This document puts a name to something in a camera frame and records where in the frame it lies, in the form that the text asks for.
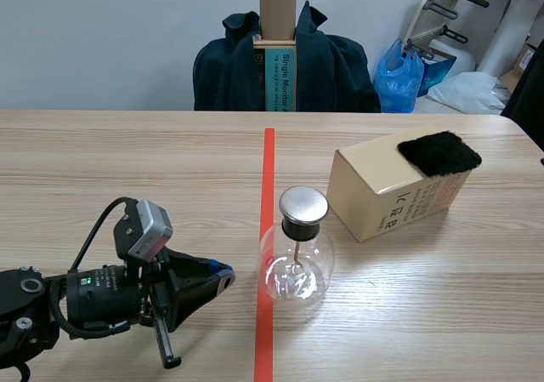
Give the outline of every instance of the black foam pad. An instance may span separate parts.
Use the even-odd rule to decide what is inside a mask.
[[[401,142],[397,149],[428,177],[467,172],[482,163],[480,155],[450,131]]]

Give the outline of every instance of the glass bottle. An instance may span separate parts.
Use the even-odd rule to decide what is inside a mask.
[[[329,288],[334,247],[320,222],[329,203],[320,191],[295,186],[280,198],[283,220],[261,241],[259,287],[277,302],[310,306]]]

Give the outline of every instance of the metal lid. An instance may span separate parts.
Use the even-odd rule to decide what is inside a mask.
[[[315,188],[293,186],[281,195],[280,211],[294,224],[316,225],[329,212],[329,202]]]

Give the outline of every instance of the red tape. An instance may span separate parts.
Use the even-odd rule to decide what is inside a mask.
[[[266,231],[274,225],[275,181],[275,130],[264,130],[263,189],[261,193],[262,240]],[[274,257],[274,248],[268,248],[259,261]],[[274,301],[258,286],[257,320],[255,327],[255,374],[254,382],[274,381]]]

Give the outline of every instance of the black jacket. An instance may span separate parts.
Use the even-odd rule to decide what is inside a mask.
[[[326,17],[306,2],[297,25],[297,111],[380,112],[365,50],[317,28]],[[198,54],[193,70],[195,110],[263,111],[264,91],[253,52],[260,32],[255,12],[223,21],[225,38]]]
[[[544,150],[544,41],[519,80],[504,117],[514,120]]]

